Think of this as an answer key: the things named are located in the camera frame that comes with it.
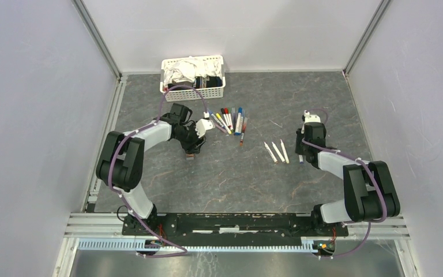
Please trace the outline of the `yellow cap marker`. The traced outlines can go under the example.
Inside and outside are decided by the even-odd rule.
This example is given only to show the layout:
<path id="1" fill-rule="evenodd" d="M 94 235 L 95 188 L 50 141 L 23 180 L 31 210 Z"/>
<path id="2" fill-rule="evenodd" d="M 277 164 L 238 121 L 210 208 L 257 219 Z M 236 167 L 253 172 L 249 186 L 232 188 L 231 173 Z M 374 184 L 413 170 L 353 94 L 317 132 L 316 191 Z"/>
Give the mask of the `yellow cap marker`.
<path id="1" fill-rule="evenodd" d="M 232 134 L 231 129 L 229 128 L 229 126 L 226 124 L 226 122 L 224 121 L 224 119 L 222 118 L 222 116 L 219 113 L 216 113 L 216 117 L 218 118 L 218 120 L 223 124 L 225 130 L 227 131 L 228 134 Z"/>

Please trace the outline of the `white cloth in basket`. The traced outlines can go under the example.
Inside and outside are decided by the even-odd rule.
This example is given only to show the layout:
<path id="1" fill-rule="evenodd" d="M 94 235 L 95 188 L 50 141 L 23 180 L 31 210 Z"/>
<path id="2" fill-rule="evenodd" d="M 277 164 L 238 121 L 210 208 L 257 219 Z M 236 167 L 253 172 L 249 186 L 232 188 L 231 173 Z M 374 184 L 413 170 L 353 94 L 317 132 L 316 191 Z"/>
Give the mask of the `white cloth in basket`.
<path id="1" fill-rule="evenodd" d="M 163 84 L 190 81 L 196 77 L 222 76 L 224 59 L 221 55 L 171 58 L 162 61 Z"/>

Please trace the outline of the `orange brown marker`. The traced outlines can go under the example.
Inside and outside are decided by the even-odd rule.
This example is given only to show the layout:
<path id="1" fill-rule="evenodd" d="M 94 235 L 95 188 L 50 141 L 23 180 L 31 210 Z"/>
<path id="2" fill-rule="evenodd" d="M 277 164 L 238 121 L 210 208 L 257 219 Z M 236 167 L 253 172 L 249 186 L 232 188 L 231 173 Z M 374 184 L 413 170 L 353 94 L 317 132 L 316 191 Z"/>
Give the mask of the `orange brown marker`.
<path id="1" fill-rule="evenodd" d="M 247 122 L 248 122 L 248 118 L 244 117 L 243 124 L 242 124 L 242 129 L 241 129 L 241 139 L 240 139 L 240 142 L 239 142 L 240 146 L 243 146 L 245 131 L 246 131 L 246 127 L 247 127 Z"/>

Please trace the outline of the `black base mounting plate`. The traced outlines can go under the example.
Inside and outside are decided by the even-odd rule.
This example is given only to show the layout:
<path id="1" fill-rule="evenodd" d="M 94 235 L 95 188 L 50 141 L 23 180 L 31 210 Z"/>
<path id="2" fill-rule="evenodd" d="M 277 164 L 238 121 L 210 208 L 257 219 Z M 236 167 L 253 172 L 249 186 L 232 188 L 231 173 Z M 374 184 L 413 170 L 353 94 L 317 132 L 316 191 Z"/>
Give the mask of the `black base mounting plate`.
<path id="1" fill-rule="evenodd" d="M 179 246 L 298 246 L 301 238 L 346 237 L 340 223 L 318 224 L 310 214 L 166 213 L 146 220 Z"/>

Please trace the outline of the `white plastic basket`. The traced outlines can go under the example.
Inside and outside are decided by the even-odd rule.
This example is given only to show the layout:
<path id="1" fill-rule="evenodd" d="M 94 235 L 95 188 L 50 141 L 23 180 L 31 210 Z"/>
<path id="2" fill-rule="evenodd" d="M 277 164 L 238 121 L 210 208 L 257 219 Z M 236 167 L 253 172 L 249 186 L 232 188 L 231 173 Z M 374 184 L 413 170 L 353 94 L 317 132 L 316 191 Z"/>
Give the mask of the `white plastic basket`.
<path id="1" fill-rule="evenodd" d="M 226 86 L 221 55 L 165 59 L 161 64 L 159 90 L 169 102 L 222 98 Z"/>

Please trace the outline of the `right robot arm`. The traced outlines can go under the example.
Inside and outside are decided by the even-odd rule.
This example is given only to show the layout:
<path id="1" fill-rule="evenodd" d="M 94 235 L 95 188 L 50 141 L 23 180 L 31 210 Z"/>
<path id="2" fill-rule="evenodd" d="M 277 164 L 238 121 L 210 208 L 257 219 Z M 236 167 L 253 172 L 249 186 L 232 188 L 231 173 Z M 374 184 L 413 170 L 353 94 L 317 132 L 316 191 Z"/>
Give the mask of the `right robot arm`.
<path id="1" fill-rule="evenodd" d="M 323 123 L 305 123 L 296 130 L 295 152 L 314 168 L 343 181 L 343 199 L 314 207 L 310 219 L 314 234 L 327 234 L 334 223 L 383 222 L 400 214 L 400 201 L 388 165 L 353 158 L 326 146 Z"/>

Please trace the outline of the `black cap marker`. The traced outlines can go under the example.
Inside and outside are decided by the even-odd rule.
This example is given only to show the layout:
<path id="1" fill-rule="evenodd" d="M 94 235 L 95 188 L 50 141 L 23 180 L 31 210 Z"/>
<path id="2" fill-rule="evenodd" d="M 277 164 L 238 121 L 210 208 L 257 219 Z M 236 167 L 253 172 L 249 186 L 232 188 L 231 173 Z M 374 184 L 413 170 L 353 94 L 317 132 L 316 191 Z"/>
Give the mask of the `black cap marker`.
<path id="1" fill-rule="evenodd" d="M 221 115 L 223 117 L 223 121 L 224 121 L 224 123 L 225 123 L 225 125 L 226 125 L 226 127 L 228 129 L 228 132 L 231 133 L 230 122 L 229 122 L 229 120 L 227 118 L 226 109 L 225 108 L 221 108 L 220 111 L 221 111 Z"/>

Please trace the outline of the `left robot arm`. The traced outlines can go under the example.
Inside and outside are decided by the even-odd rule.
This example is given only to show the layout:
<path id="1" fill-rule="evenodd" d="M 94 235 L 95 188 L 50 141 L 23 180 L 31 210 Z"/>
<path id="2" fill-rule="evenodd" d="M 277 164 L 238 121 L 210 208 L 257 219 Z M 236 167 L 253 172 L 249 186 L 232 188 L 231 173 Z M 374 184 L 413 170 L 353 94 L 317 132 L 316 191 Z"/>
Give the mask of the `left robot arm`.
<path id="1" fill-rule="evenodd" d="M 144 153 L 171 140 L 179 141 L 187 155 L 200 153 L 207 131 L 214 124 L 208 112 L 198 121 L 191 120 L 192 110 L 174 103 L 171 110 L 158 115 L 149 124 L 129 132 L 111 131 L 103 143 L 96 165 L 96 177 L 116 193 L 137 219 L 136 227 L 144 235 L 158 228 L 157 209 L 141 185 Z"/>

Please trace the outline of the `black striped cloth in basket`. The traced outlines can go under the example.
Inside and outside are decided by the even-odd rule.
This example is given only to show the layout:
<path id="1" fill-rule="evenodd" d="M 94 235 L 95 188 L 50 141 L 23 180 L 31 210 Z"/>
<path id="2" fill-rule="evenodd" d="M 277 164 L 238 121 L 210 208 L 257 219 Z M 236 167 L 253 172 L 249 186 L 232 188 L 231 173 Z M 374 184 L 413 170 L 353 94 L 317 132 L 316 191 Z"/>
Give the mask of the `black striped cloth in basket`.
<path id="1" fill-rule="evenodd" d="M 167 84 L 167 88 L 170 89 L 171 87 L 177 86 L 177 85 L 185 85 L 188 87 L 193 87 L 195 89 L 204 89 L 204 88 L 217 88 L 223 86 L 223 80 L 218 76 L 206 76 L 201 77 L 198 76 L 195 78 L 193 82 L 190 81 L 182 81 L 182 82 L 175 82 Z"/>

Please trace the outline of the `red cap marker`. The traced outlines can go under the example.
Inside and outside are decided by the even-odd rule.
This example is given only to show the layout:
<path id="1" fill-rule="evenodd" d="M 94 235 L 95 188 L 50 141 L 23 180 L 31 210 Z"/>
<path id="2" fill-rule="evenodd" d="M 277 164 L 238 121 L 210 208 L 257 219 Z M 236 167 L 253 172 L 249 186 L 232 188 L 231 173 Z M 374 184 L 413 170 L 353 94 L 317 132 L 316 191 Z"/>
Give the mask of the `red cap marker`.
<path id="1" fill-rule="evenodd" d="M 226 107 L 223 110 L 224 110 L 224 116 L 226 118 L 226 123 L 227 123 L 227 125 L 229 127 L 229 130 L 231 132 L 233 132 L 232 118 L 231 118 L 230 112 L 229 112 L 228 108 L 226 108 Z"/>

